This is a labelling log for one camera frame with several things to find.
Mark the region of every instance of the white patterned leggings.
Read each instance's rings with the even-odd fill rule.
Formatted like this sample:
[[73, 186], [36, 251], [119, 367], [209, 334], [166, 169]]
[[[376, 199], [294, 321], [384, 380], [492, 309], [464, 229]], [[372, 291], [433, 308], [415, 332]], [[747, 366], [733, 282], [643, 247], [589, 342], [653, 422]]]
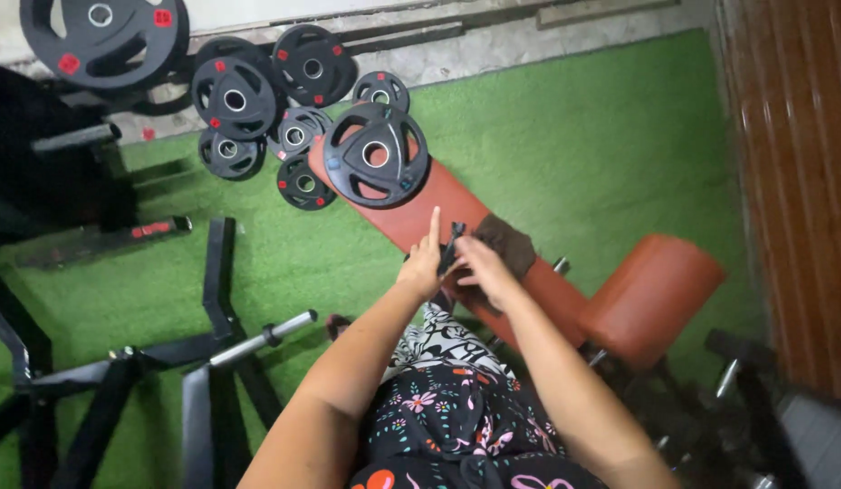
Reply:
[[503, 364], [474, 333], [438, 305], [427, 302], [423, 306], [423, 326], [408, 325], [405, 328], [381, 383], [408, 369], [440, 364], [472, 367], [514, 378], [511, 368]]

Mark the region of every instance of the green turf floor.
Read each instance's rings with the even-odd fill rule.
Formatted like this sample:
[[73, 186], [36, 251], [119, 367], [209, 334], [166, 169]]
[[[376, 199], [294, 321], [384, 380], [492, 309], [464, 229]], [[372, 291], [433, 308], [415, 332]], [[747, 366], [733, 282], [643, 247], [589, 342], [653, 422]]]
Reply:
[[[719, 367], [701, 350], [709, 328], [759, 328], [703, 32], [417, 89], [412, 114], [433, 155], [529, 233], [543, 257], [566, 254], [569, 280], [587, 294], [652, 232], [691, 239], [724, 264], [728, 281], [671, 351], [682, 377], [707, 381]], [[206, 331], [200, 295], [211, 217], [239, 221], [232, 300], [249, 331], [310, 307], [360, 314], [392, 283], [401, 254], [347, 204], [312, 213], [286, 205], [272, 157], [245, 183], [211, 177], [196, 161], [196, 141], [124, 150], [132, 171], [173, 160], [193, 168], [141, 189], [145, 216], [189, 215], [191, 236], [60, 272], [0, 268], [52, 337], [57, 368]], [[322, 328], [309, 327], [264, 356], [285, 401], [326, 347]], [[8, 367], [0, 344], [0, 400], [11, 391]], [[179, 382], [180, 372], [168, 372], [132, 395], [96, 485], [177, 486]], [[62, 449], [90, 399], [60, 403]], [[251, 412], [246, 418], [257, 446], [263, 430]], [[0, 487], [18, 486], [15, 445], [11, 438], [0, 446]]]

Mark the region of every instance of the forearm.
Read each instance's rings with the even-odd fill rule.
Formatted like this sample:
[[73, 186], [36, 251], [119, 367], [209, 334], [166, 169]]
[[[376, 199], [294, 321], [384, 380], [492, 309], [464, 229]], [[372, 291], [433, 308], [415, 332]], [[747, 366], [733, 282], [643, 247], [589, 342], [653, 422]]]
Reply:
[[631, 470], [635, 463], [676, 487], [632, 414], [528, 294], [520, 290], [503, 306], [547, 414], [581, 461], [611, 487], [620, 469]]
[[410, 286], [394, 284], [317, 359], [295, 396], [314, 396], [360, 421], [422, 301]]

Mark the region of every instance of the black rubber weight plate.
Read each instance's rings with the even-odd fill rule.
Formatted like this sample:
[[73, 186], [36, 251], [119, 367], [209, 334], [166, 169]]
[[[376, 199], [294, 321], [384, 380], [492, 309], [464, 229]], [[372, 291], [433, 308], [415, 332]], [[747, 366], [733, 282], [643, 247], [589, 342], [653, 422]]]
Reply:
[[339, 102], [357, 79], [357, 65], [329, 30], [297, 25], [275, 43], [276, 83], [300, 105], [326, 107]]
[[[321, 117], [327, 118], [326, 127]], [[331, 124], [329, 117], [320, 110], [291, 107], [284, 111], [279, 126], [266, 137], [266, 145], [275, 156], [285, 161], [311, 149], [324, 137]]]
[[402, 80], [388, 72], [366, 73], [354, 86], [353, 103], [381, 102], [408, 112], [411, 98]]
[[[345, 137], [353, 125], [361, 128]], [[408, 138], [418, 146], [413, 158], [408, 156]], [[351, 107], [333, 123], [324, 139], [324, 165], [345, 198], [384, 209], [401, 205], [423, 187], [430, 159], [414, 119], [393, 106], [370, 102]]]
[[288, 204], [303, 211], [318, 211], [336, 200], [336, 192], [309, 168], [308, 155], [288, 158], [281, 165], [279, 192]]
[[257, 175], [266, 157], [262, 142], [233, 141], [212, 129], [203, 131], [197, 149], [200, 161], [210, 173], [233, 182]]
[[[224, 38], [210, 41], [227, 42]], [[225, 56], [208, 44], [201, 48], [213, 58], [199, 60], [191, 93], [197, 112], [209, 127], [229, 139], [251, 141], [275, 124], [281, 113], [279, 95], [268, 58], [253, 44], [247, 48], [235, 44], [236, 49]]]
[[[95, 90], [140, 88], [170, 71], [177, 46], [189, 42], [181, 0], [63, 0], [67, 35], [52, 26], [54, 1], [21, 0], [24, 38], [56, 75]], [[145, 49], [142, 62], [128, 62]]]

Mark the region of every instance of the wooden plank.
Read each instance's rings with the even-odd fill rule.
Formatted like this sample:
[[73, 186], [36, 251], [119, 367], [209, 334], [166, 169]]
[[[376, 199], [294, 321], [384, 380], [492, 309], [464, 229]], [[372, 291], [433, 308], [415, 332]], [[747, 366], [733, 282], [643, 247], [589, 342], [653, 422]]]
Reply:
[[536, 18], [538, 19], [538, 29], [552, 29], [637, 10], [671, 7], [677, 3], [677, 0], [586, 0], [541, 9], [538, 11]]

